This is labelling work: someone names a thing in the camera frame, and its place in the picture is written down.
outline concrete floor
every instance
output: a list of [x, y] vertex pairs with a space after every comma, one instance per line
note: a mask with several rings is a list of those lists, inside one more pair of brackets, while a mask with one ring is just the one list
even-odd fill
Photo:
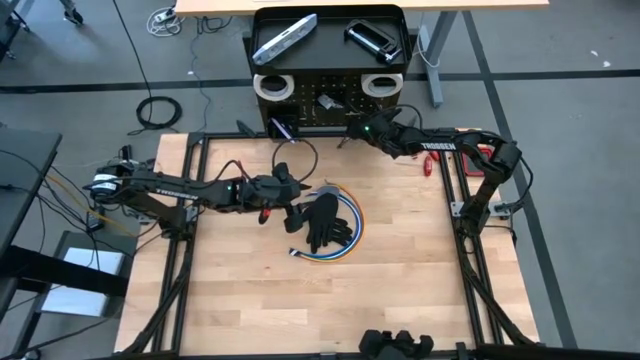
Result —
[[[62, 20], [58, 2], [25, 1], [22, 10], [33, 33], [21, 32], [13, 45], [15, 61], [0, 64], [0, 86], [101, 84], [142, 81], [133, 51], [113, 4], [81, 0], [86, 26]], [[169, 0], [118, 1], [141, 55], [149, 81], [194, 80], [189, 75], [190, 41], [195, 21], [172, 38], [146, 33], [149, 14]], [[474, 11], [473, 17], [489, 67], [494, 73], [595, 71], [640, 68], [640, 2], [634, 0], [564, 0], [549, 9]], [[407, 14], [410, 26], [420, 14]], [[433, 27], [437, 14], [426, 19]], [[247, 79], [249, 71], [240, 42], [246, 20], [235, 19], [217, 34], [196, 44], [196, 71], [203, 79]], [[422, 68], [418, 57], [411, 66]], [[443, 73], [478, 73], [480, 68], [462, 16], [458, 16], [442, 54]], [[569, 318], [582, 348], [640, 352], [640, 296], [636, 256], [640, 253], [637, 221], [640, 200], [635, 186], [634, 145], [640, 137], [640, 78], [497, 81], [496, 88], [513, 137], [535, 171], [532, 189], [551, 259]], [[426, 83], [408, 82], [401, 102], [419, 107], [427, 126], [482, 127], [497, 131], [494, 110], [482, 81], [443, 83], [446, 103], [427, 104]], [[255, 95], [249, 87], [207, 88], [213, 98], [207, 131], [235, 130], [235, 120], [258, 127]], [[197, 89], [154, 91], [178, 100], [184, 116], [176, 125], [193, 131], [202, 125], [205, 100]], [[138, 128], [135, 108], [145, 91], [67, 92], [36, 95], [0, 94], [0, 122], [13, 128], [63, 134], [56, 164], [73, 181], [91, 179], [96, 161], [113, 157], [132, 144], [135, 157], [153, 157], [161, 132], [129, 137]], [[165, 114], [161, 105], [154, 114]], [[515, 199], [513, 184], [503, 190]], [[47, 213], [45, 253], [51, 254], [68, 228]], [[132, 229], [135, 224], [129, 223]], [[527, 220], [515, 217], [518, 256], [542, 341], [560, 345]], [[33, 248], [40, 220], [31, 211], [16, 238]], [[16, 301], [26, 298], [20, 294]], [[0, 326], [0, 356], [11, 350], [28, 306], [12, 311]], [[45, 315], [33, 342], [62, 335], [95, 321]], [[45, 359], [86, 359], [113, 349], [117, 320], [43, 349]]]

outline cable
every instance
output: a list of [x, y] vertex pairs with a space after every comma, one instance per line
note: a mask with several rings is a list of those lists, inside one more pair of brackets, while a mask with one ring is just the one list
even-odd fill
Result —
[[156, 236], [152, 237], [151, 239], [147, 240], [144, 244], [140, 245], [140, 246], [136, 249], [136, 252], [135, 252], [135, 253], [136, 253], [136, 254], [138, 254], [138, 252], [139, 252], [140, 250], [142, 250], [142, 248], [143, 248], [143, 247], [145, 247], [145, 246], [149, 245], [149, 244], [150, 244], [150, 243], [152, 243], [154, 240], [156, 240], [156, 239], [160, 238], [162, 235], [163, 235], [163, 233], [160, 233], [160, 234], [158, 234], [158, 235], [156, 235]]
[[[420, 17], [420, 26], [418, 27], [418, 29], [420, 29], [424, 24], [424, 12], [422, 13], [422, 16]], [[438, 62], [435, 65], [432, 65], [431, 62], [429, 62], [429, 60], [427, 60], [425, 53], [427, 52], [426, 50], [424, 50], [422, 48], [422, 41], [421, 41], [421, 37], [420, 37], [420, 32], [418, 32], [418, 51], [414, 52], [412, 55], [416, 55], [416, 54], [420, 54], [420, 57], [422, 57], [422, 60], [424, 60], [424, 62], [430, 67], [430, 68], [434, 68], [437, 69], [440, 67], [440, 58], [438, 58]]]
[[[193, 40], [191, 40], [191, 43], [189, 44], [189, 50], [191, 51], [191, 56], [192, 56], [190, 74], [195, 76], [196, 79], [198, 80], [198, 91], [200, 92], [200, 95], [202, 95], [202, 97], [204, 97], [207, 100], [207, 104], [204, 106], [204, 111], [202, 116], [203, 124], [195, 132], [200, 132], [207, 129], [207, 125], [208, 125], [207, 113], [209, 112], [209, 107], [213, 103], [213, 100], [211, 99], [211, 97], [205, 94], [202, 88], [202, 79], [200, 78], [200, 76], [198, 75], [195, 69], [196, 61], [198, 60], [198, 55], [196, 54], [196, 51], [195, 51], [195, 44], [200, 38], [200, 35], [217, 33], [218, 31], [229, 26], [232, 20], [233, 20], [233, 16], [231, 16], [226, 23], [224, 23], [224, 20], [222, 20], [221, 18], [209, 19], [206, 16], [203, 18], [196, 17], [196, 36], [193, 38]], [[210, 21], [219, 21], [220, 24], [218, 26], [212, 27], [209, 23]]]
[[[98, 267], [98, 271], [101, 271], [101, 268], [100, 268], [100, 258], [99, 258], [99, 255], [98, 255], [98, 244], [97, 244], [97, 240], [93, 237], [93, 234], [91, 234], [90, 232], [88, 232], [88, 231], [87, 231], [87, 228], [88, 228], [87, 223], [86, 223], [86, 222], [85, 222], [81, 217], [79, 217], [78, 215], [75, 215], [75, 214], [73, 214], [73, 213], [71, 213], [71, 212], [67, 212], [67, 215], [71, 216], [74, 220], [76, 220], [77, 222], [79, 222], [79, 223], [80, 223], [80, 224], [82, 224], [83, 226], [81, 227], [81, 226], [78, 226], [78, 225], [74, 224], [74, 223], [73, 223], [73, 221], [69, 220], [69, 218], [67, 218], [67, 217], [64, 215], [63, 210], [66, 210], [65, 206], [62, 206], [62, 204], [61, 204], [61, 207], [58, 207], [58, 209], [55, 209], [55, 208], [54, 208], [54, 205], [55, 205], [55, 204], [51, 203], [49, 199], [47, 199], [47, 198], [43, 197], [43, 196], [42, 196], [42, 195], [40, 195], [40, 194], [36, 194], [36, 196], [38, 197], [38, 199], [40, 199], [40, 200], [44, 201], [44, 204], [45, 204], [45, 205], [47, 205], [47, 207], [48, 207], [51, 211], [53, 211], [53, 212], [55, 212], [56, 214], [60, 215], [60, 216], [61, 216], [65, 221], [67, 221], [67, 222], [69, 223], [69, 225], [71, 225], [71, 226], [73, 226], [74, 228], [76, 228], [76, 229], [78, 229], [78, 230], [82, 231], [83, 233], [85, 233], [85, 234], [86, 234], [86, 235], [91, 239], [91, 241], [93, 242], [93, 249], [95, 250], [95, 255], [96, 255], [96, 256], [95, 256], [95, 258], [96, 258], [96, 265], [97, 265], [97, 267]], [[93, 254], [94, 254], [94, 253], [92, 253], [92, 255], [91, 255], [91, 263], [93, 263]]]
[[407, 109], [411, 109], [411, 110], [415, 111], [416, 115], [418, 115], [418, 121], [420, 122], [420, 130], [424, 129], [424, 119], [422, 118], [422, 113], [420, 113], [420, 110], [418, 110], [417, 107], [415, 107], [413, 105], [409, 105], [409, 104], [397, 104], [397, 105], [389, 106], [388, 108], [384, 108], [382, 110], [374, 112], [373, 114], [369, 115], [369, 117], [380, 115], [380, 114], [385, 113], [387, 111], [395, 110], [395, 109], [398, 109], [398, 108], [407, 108]]
[[207, 112], [209, 111], [209, 106], [211, 106], [211, 104], [213, 103], [213, 100], [211, 99], [211, 97], [205, 94], [204, 90], [202, 89], [202, 79], [200, 78], [200, 76], [195, 70], [195, 65], [196, 65], [196, 60], [198, 60], [198, 55], [196, 54], [194, 46], [196, 44], [196, 41], [198, 41], [198, 39], [200, 38], [200, 34], [202, 33], [200, 31], [197, 31], [196, 36], [193, 38], [193, 40], [191, 40], [191, 43], [189, 44], [189, 50], [191, 51], [191, 56], [192, 56], [190, 74], [193, 74], [193, 76], [195, 76], [196, 79], [198, 79], [198, 91], [200, 92], [200, 95], [202, 95], [202, 97], [204, 97], [207, 100], [207, 105], [204, 106], [204, 111], [202, 115], [204, 123], [198, 130], [196, 130], [196, 132], [200, 132], [202, 130], [207, 129], [207, 122], [208, 122]]
[[52, 176], [47, 176], [47, 179], [53, 181], [54, 183], [56, 183], [58, 186], [60, 186], [62, 188], [62, 190], [64, 190], [64, 192], [66, 192], [69, 196], [71, 196], [71, 199], [73, 199], [73, 201], [78, 204], [78, 206], [80, 206], [81, 208], [83, 208], [85, 211], [87, 211], [88, 213], [92, 214], [93, 216], [97, 217], [98, 219], [103, 220], [104, 222], [107, 222], [115, 227], [117, 227], [118, 229], [120, 229], [122, 232], [124, 232], [125, 234], [135, 237], [134, 234], [132, 234], [129, 230], [127, 230], [127, 228], [120, 224], [119, 222], [115, 221], [115, 220], [111, 220], [106, 216], [103, 216], [100, 213], [97, 213], [93, 210], [91, 210], [89, 207], [82, 205], [82, 203], [80, 202], [80, 200], [78, 200], [78, 198], [76, 198], [73, 193], [58, 179], [52, 177]]
[[50, 292], [52, 292], [53, 290], [55, 290], [55, 289], [57, 289], [57, 288], [60, 288], [60, 287], [62, 287], [62, 286], [63, 286], [63, 285], [56, 285], [56, 286], [52, 287], [51, 289], [49, 289], [48, 291], [43, 292], [42, 294], [38, 294], [38, 295], [35, 295], [35, 296], [32, 296], [32, 297], [28, 298], [27, 300], [23, 300], [23, 301], [21, 301], [21, 302], [19, 302], [19, 303], [15, 304], [15, 305], [13, 305], [12, 307], [8, 308], [8, 309], [7, 309], [7, 313], [8, 313], [9, 311], [11, 311], [11, 310], [13, 310], [13, 309], [17, 308], [17, 307], [20, 307], [20, 306], [22, 306], [22, 305], [24, 305], [24, 304], [28, 303], [29, 301], [33, 301], [33, 300], [35, 300], [35, 299], [39, 298], [40, 296], [47, 295], [47, 294], [49, 294]]
[[[229, 20], [226, 23], [222, 18], [218, 18], [218, 17], [216, 18], [208, 18], [206, 16], [202, 18], [196, 17], [196, 32], [198, 34], [215, 34], [218, 31], [229, 26], [232, 20], [233, 20], [233, 16], [229, 17]], [[209, 23], [210, 21], [219, 21], [220, 25], [212, 27], [211, 24]]]
[[[153, 225], [152, 225], [149, 229], [145, 230], [144, 232], [142, 232], [140, 235], [136, 236], [135, 238], [136, 238], [136, 239], [139, 239], [139, 238], [141, 238], [141, 237], [143, 237], [143, 236], [147, 235], [147, 234], [148, 234], [148, 233], [150, 233], [150, 232], [151, 232], [151, 230], [153, 230], [157, 225], [158, 225], [158, 222], [156, 221], [155, 223], [153, 223]], [[129, 254], [128, 252], [126, 252], [126, 251], [124, 251], [124, 250], [122, 250], [122, 249], [119, 249], [119, 248], [117, 248], [117, 247], [115, 247], [115, 246], [113, 246], [113, 245], [111, 245], [111, 244], [109, 244], [109, 243], [107, 243], [107, 242], [104, 242], [104, 241], [101, 241], [101, 240], [96, 240], [96, 242], [98, 242], [98, 243], [100, 243], [100, 244], [102, 244], [102, 245], [105, 245], [105, 246], [107, 246], [108, 248], [110, 248], [110, 249], [112, 249], [112, 250], [115, 250], [115, 251], [117, 251], [117, 252], [119, 252], [119, 253], [122, 253], [123, 255], [125, 255], [125, 256], [126, 256], [126, 257], [128, 257], [128, 258], [130, 258], [131, 260], [133, 260], [134, 256], [138, 253], [138, 250], [139, 250], [139, 248], [138, 248], [138, 249], [136, 249], [136, 250], [133, 252], [133, 255], [132, 255], [132, 254]]]
[[23, 357], [26, 353], [28, 353], [28, 352], [30, 352], [30, 351], [38, 350], [38, 349], [41, 349], [41, 348], [43, 348], [43, 347], [45, 347], [45, 346], [49, 346], [49, 345], [51, 345], [51, 344], [54, 344], [54, 343], [60, 342], [60, 341], [62, 341], [62, 340], [66, 340], [66, 339], [71, 338], [71, 337], [74, 337], [74, 336], [76, 336], [76, 335], [80, 335], [80, 334], [82, 334], [82, 333], [84, 333], [84, 332], [87, 332], [87, 331], [89, 331], [89, 330], [91, 330], [91, 329], [93, 329], [93, 328], [95, 328], [95, 327], [98, 327], [98, 326], [100, 326], [100, 325], [102, 325], [102, 324], [106, 323], [106, 322], [107, 322], [107, 321], [109, 321], [109, 320], [113, 320], [113, 319], [115, 319], [117, 316], [119, 316], [119, 315], [120, 315], [120, 313], [122, 312], [122, 310], [123, 310], [123, 309], [124, 309], [124, 304], [122, 304], [122, 305], [120, 306], [120, 308], [118, 309], [118, 311], [116, 311], [116, 312], [115, 312], [115, 314], [114, 314], [113, 316], [111, 316], [111, 317], [104, 318], [104, 319], [102, 319], [102, 320], [100, 320], [100, 321], [98, 321], [98, 322], [96, 322], [96, 323], [94, 323], [94, 324], [91, 324], [91, 325], [86, 326], [86, 327], [84, 327], [84, 328], [82, 328], [82, 329], [76, 330], [76, 331], [74, 331], [74, 332], [68, 333], [68, 334], [66, 334], [66, 335], [59, 336], [59, 337], [57, 337], [57, 338], [53, 338], [53, 339], [51, 339], [51, 340], [47, 340], [47, 341], [45, 341], [45, 342], [41, 342], [40, 344], [30, 346], [30, 347], [28, 347], [28, 348], [26, 348], [26, 349], [24, 349], [24, 350], [21, 350], [21, 351], [17, 351], [17, 352], [15, 352], [15, 353], [13, 353], [13, 354], [10, 354], [10, 355], [7, 355], [7, 356], [5, 356], [5, 357], [3, 357], [3, 358], [0, 358], [0, 360], [10, 360], [10, 359], [15, 359], [15, 358], [21, 358], [21, 357]]
[[23, 156], [20, 156], [20, 155], [18, 155], [16, 153], [13, 153], [11, 151], [0, 149], [0, 153], [7, 154], [7, 155], [13, 156], [15, 158], [18, 158], [18, 159], [22, 160], [23, 162], [25, 162], [27, 165], [31, 166], [33, 168], [33, 170], [35, 170], [36, 173], [40, 176], [40, 179], [38, 179], [38, 180], [41, 180], [45, 184], [48, 185], [47, 179], [45, 178], [44, 170], [38, 169], [38, 167], [35, 166], [31, 161], [29, 161], [28, 159], [24, 158]]
[[344, 200], [342, 199], [342, 197], [344, 197], [344, 196], [340, 195], [341, 196], [340, 200], [343, 200], [343, 202], [345, 204], [347, 204], [347, 206], [350, 206], [350, 208], [354, 211], [354, 215], [356, 216], [356, 223], [358, 223], [358, 221], [361, 220], [361, 225], [362, 225], [360, 227], [362, 229], [361, 233], [359, 234], [359, 236], [354, 236], [352, 242], [348, 246], [346, 246], [342, 250], [334, 252], [332, 254], [328, 254], [328, 255], [313, 255], [313, 254], [305, 254], [305, 253], [302, 253], [302, 252], [298, 252], [297, 250], [290, 249], [289, 250], [289, 254], [290, 255], [299, 256], [299, 257], [302, 257], [304, 259], [311, 260], [311, 261], [316, 261], [316, 262], [336, 262], [338, 260], [344, 259], [348, 255], [353, 253], [353, 251], [358, 247], [358, 245], [360, 245], [361, 239], [364, 237], [364, 228], [365, 228], [364, 225], [365, 225], [365, 222], [366, 222], [365, 221], [364, 211], [362, 210], [362, 207], [360, 206], [360, 203], [358, 203], [358, 200], [345, 187], [343, 187], [341, 185], [338, 185], [338, 184], [332, 184], [332, 183], [327, 183], [327, 184], [338, 187], [341, 191], [344, 191], [351, 198], [351, 200], [353, 201], [353, 204], [349, 204], [349, 202], [344, 202]]
[[[153, 102], [154, 101], [166, 101], [173, 106], [173, 116], [167, 122], [164, 123], [152, 123], [151, 122], [151, 112], [153, 111]], [[142, 110], [145, 106], [149, 105], [149, 120], [142, 117]], [[139, 135], [147, 130], [162, 130], [162, 129], [171, 129], [173, 132], [178, 133], [179, 131], [172, 128], [178, 120], [182, 117], [182, 106], [175, 99], [170, 98], [168, 96], [151, 96], [151, 90], [149, 89], [149, 97], [142, 100], [138, 107], [136, 108], [136, 119], [142, 126], [142, 129], [133, 130], [127, 133], [127, 135], [135, 136]]]
[[[313, 154], [315, 156], [314, 160], [313, 160], [313, 166], [311, 167], [311, 170], [302, 178], [300, 178], [299, 180], [297, 180], [298, 183], [302, 183], [303, 181], [307, 180], [313, 173], [314, 171], [316, 171], [316, 167], [318, 166], [318, 150], [316, 150], [316, 147], [313, 146], [313, 144], [311, 144], [309, 141], [305, 140], [305, 139], [292, 139], [295, 142], [303, 142], [307, 145], [309, 145], [309, 147], [311, 148], [311, 151], [313, 151]], [[280, 144], [278, 144], [278, 146], [276, 147], [276, 149], [273, 151], [273, 155], [271, 155], [271, 168], [275, 169], [276, 167], [276, 155], [278, 155], [278, 151], [280, 150], [280, 148], [284, 145], [284, 144], [289, 144], [290, 141], [283, 141]]]
[[167, 13], [169, 10], [173, 12], [173, 8], [173, 6], [168, 6], [152, 12], [147, 19], [147, 32], [156, 37], [170, 37], [180, 34], [182, 32], [182, 22], [185, 18], [178, 18], [174, 12], [174, 18], [171, 20], [159, 23], [155, 19], [157, 15]]
[[[111, 2], [113, 3], [113, 6], [116, 9], [116, 12], [118, 13], [118, 18], [120, 18], [120, 23], [122, 23], [122, 28], [124, 29], [124, 32], [127, 34], [127, 38], [129, 39], [129, 43], [131, 44], [131, 48], [133, 49], [133, 54], [136, 56], [136, 61], [138, 62], [138, 67], [140, 68], [140, 73], [142, 74], [142, 79], [144, 79], [144, 85], [147, 88], [147, 93], [149, 94], [148, 98], [143, 100], [140, 103], [140, 105], [138, 105], [138, 109], [140, 109], [140, 110], [139, 111], [136, 110], [136, 116], [138, 118], [138, 122], [140, 123], [140, 125], [142, 125], [142, 129], [131, 131], [131, 132], [127, 133], [127, 135], [135, 136], [135, 135], [139, 135], [142, 132], [147, 131], [147, 130], [159, 130], [159, 129], [169, 128], [175, 122], [177, 122], [178, 120], [175, 120], [173, 123], [171, 123], [171, 120], [173, 120], [173, 117], [172, 117], [171, 120], [169, 120], [166, 123], [157, 124], [157, 123], [151, 122], [151, 117], [153, 115], [153, 102], [154, 101], [167, 101], [167, 99], [171, 99], [171, 98], [168, 98], [166, 96], [155, 96], [155, 97], [151, 96], [151, 87], [149, 86], [149, 81], [147, 80], [147, 75], [144, 73], [144, 69], [142, 67], [142, 62], [140, 61], [140, 55], [138, 55], [138, 50], [136, 49], [136, 46], [133, 43], [133, 39], [131, 39], [131, 34], [129, 34], [129, 29], [127, 29], [127, 25], [125, 24], [124, 19], [122, 18], [122, 13], [120, 12], [120, 8], [118, 7], [118, 4], [116, 3], [116, 0], [111, 0]], [[171, 101], [169, 101], [169, 102], [172, 105], [174, 105], [174, 107], [175, 107], [174, 116], [177, 113], [182, 114], [182, 108], [178, 108], [178, 107], [175, 106], [175, 104], [177, 104], [178, 102], [175, 101], [174, 99], [171, 99], [171, 100], [173, 100], [173, 102], [171, 102]], [[144, 108], [144, 106], [146, 104], [149, 104], [149, 118], [148, 119], [142, 118], [142, 114], [141, 114], [142, 113], [142, 108]]]
[[[310, 193], [307, 196], [315, 196], [318, 193]], [[345, 205], [347, 205], [347, 207], [349, 209], [351, 209], [351, 211], [353, 212], [353, 216], [356, 220], [356, 227], [354, 230], [354, 235], [351, 238], [351, 241], [349, 242], [349, 244], [345, 247], [343, 247], [342, 249], [333, 252], [331, 254], [327, 254], [327, 255], [314, 255], [314, 254], [309, 254], [309, 253], [305, 253], [302, 252], [300, 250], [291, 248], [289, 249], [289, 255], [291, 256], [298, 256], [298, 257], [302, 257], [303, 259], [307, 259], [307, 260], [312, 260], [312, 261], [337, 261], [339, 259], [341, 259], [342, 257], [344, 257], [347, 253], [349, 253], [354, 246], [358, 243], [358, 241], [361, 238], [362, 235], [362, 218], [360, 217], [359, 211], [356, 208], [356, 206], [351, 202], [351, 200], [349, 200], [346, 196], [344, 195], [339, 195], [338, 199]]]
[[513, 228], [513, 215], [509, 216], [509, 226], [505, 226], [505, 225], [485, 225], [485, 228], [507, 229], [511, 233], [511, 239], [514, 242], [518, 241], [518, 235], [516, 234], [516, 231]]
[[529, 167], [529, 164], [527, 164], [527, 161], [524, 159], [524, 157], [520, 157], [520, 161], [522, 162], [522, 165], [525, 167], [525, 169], [527, 169], [527, 172], [529, 173], [529, 183], [527, 184], [527, 188], [524, 190], [524, 193], [522, 193], [522, 196], [520, 196], [518, 200], [512, 203], [496, 206], [496, 210], [498, 211], [505, 210], [505, 209], [510, 210], [511, 215], [513, 215], [515, 212], [517, 212], [522, 208], [522, 206], [524, 205], [525, 198], [527, 197], [527, 195], [529, 195], [529, 191], [531, 190], [531, 186], [533, 185], [533, 170], [531, 170], [531, 167]]
[[73, 186], [80, 193], [80, 195], [82, 195], [82, 197], [84, 197], [84, 199], [87, 201], [87, 206], [91, 206], [91, 201], [89, 200], [89, 197], [84, 192], [82, 192], [82, 190], [80, 190], [78, 186], [76, 186], [76, 184], [73, 181], [71, 181], [71, 179], [64, 176], [64, 174], [61, 173], [60, 170], [56, 169], [54, 166], [51, 166], [51, 168], [53, 169], [53, 171], [58, 173], [58, 175], [60, 175], [63, 179], [65, 179], [69, 184], [71, 184], [71, 186]]

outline tool caddy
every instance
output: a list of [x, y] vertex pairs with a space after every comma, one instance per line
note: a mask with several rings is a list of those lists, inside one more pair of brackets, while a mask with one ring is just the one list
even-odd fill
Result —
[[[268, 63], [253, 62], [252, 55], [260, 47], [313, 13], [317, 14], [317, 27], [312, 32]], [[380, 61], [361, 43], [345, 35], [354, 20], [364, 20], [387, 34], [395, 40], [400, 52], [389, 63]], [[384, 92], [367, 95], [371, 91], [363, 89], [363, 75], [385, 75], [371, 82], [372, 90], [397, 85], [397, 80], [391, 77], [404, 79], [416, 35], [417, 31], [409, 34], [404, 13], [395, 5], [258, 10], [252, 31], [244, 34], [243, 41], [267, 134], [281, 137], [271, 118], [297, 136], [304, 128], [346, 126], [350, 119], [396, 105], [400, 91], [396, 89], [389, 96], [384, 96]]]

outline wooden tabletop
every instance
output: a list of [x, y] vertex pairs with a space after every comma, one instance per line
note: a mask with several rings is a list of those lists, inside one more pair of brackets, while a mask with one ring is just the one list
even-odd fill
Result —
[[[366, 217], [359, 248], [337, 263], [311, 263], [288, 255], [290, 247], [308, 251], [307, 228], [287, 234], [283, 211], [274, 211], [262, 226], [255, 213], [204, 212], [180, 353], [355, 352], [367, 329], [407, 329], [416, 338], [429, 334], [440, 350], [453, 349], [459, 341], [472, 347], [437, 164], [425, 178], [423, 157], [394, 161], [363, 142], [338, 150], [336, 138], [309, 141], [320, 160], [305, 182], [317, 188], [326, 179], [354, 194]], [[186, 135], [164, 135], [156, 171], [180, 175], [185, 147]], [[230, 159], [241, 160], [251, 175], [269, 174], [274, 148], [270, 140], [212, 141], [205, 178], [214, 178]], [[295, 177], [306, 173], [312, 160], [304, 144], [286, 144], [278, 155]], [[230, 169], [223, 178], [237, 175]], [[470, 179], [472, 192], [479, 183]], [[343, 209], [339, 215], [354, 224]], [[524, 334], [537, 339], [509, 232], [487, 228], [482, 240], [496, 299]], [[168, 242], [160, 239], [136, 255], [116, 349], [129, 345], [155, 310], [167, 250]], [[172, 321], [168, 325], [167, 344]], [[488, 326], [485, 337], [491, 339]]]
[[405, 10], [442, 11], [473, 9], [522, 9], [549, 5], [548, 0], [178, 0], [179, 16], [253, 15], [276, 6], [388, 5]]

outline roll of tape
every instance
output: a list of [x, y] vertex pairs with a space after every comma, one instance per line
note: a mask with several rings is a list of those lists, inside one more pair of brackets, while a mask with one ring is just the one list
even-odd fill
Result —
[[[395, 86], [376, 86], [374, 80], [391, 79], [395, 82]], [[372, 97], [387, 97], [397, 94], [404, 85], [402, 74], [367, 74], [362, 75], [362, 91]]]
[[262, 80], [267, 78], [268, 76], [264, 75], [254, 75], [253, 76], [253, 90], [255, 90], [256, 94], [261, 98], [269, 101], [282, 101], [287, 99], [291, 94], [293, 94], [293, 90], [295, 89], [295, 85], [293, 82], [293, 76], [291, 75], [277, 75], [282, 78], [286, 85], [281, 90], [269, 90], [265, 89], [262, 86]]

